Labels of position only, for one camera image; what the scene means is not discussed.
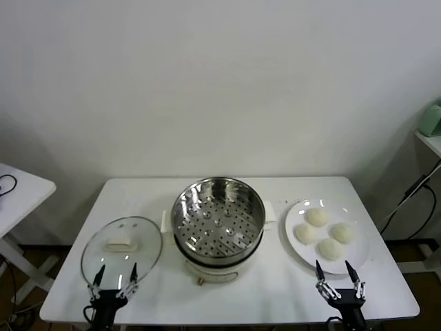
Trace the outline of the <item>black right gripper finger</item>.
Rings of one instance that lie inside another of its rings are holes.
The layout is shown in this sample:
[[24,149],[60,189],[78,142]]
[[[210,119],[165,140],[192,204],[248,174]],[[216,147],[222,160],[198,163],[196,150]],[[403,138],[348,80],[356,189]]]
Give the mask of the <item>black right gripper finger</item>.
[[356,298],[365,298],[365,282],[362,282],[358,276],[356,270],[351,266],[348,260],[345,261],[348,274],[356,291]]
[[341,294],[326,282],[325,274],[318,260],[316,260],[316,289],[324,299],[341,299]]

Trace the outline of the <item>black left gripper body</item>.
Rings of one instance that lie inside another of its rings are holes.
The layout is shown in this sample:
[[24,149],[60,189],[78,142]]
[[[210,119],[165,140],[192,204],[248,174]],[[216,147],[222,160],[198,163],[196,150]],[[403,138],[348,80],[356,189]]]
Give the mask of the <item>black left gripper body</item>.
[[116,312],[127,304],[127,297],[118,290],[101,290],[90,303],[94,310],[90,330],[111,330]]

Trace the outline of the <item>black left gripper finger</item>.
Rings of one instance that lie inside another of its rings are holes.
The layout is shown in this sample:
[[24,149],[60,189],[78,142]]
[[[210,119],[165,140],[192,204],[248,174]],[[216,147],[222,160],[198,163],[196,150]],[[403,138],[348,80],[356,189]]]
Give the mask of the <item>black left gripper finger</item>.
[[88,290],[90,297],[92,299],[97,299],[99,297],[100,284],[105,272],[105,265],[102,265],[100,270],[95,274],[92,284],[88,285]]
[[132,267],[132,271],[130,272],[128,283],[120,289],[117,297],[121,299],[131,299],[134,296],[134,294],[137,292],[138,288],[139,285],[138,285],[137,263],[134,263]]

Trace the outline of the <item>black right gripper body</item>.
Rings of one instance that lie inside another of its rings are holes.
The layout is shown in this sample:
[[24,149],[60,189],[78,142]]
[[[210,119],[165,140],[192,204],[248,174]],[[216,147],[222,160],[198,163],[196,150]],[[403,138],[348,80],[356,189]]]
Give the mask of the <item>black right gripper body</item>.
[[367,330],[367,322],[362,314],[364,299],[356,297],[354,289],[337,289],[340,298],[327,299],[327,303],[341,315],[343,330]]

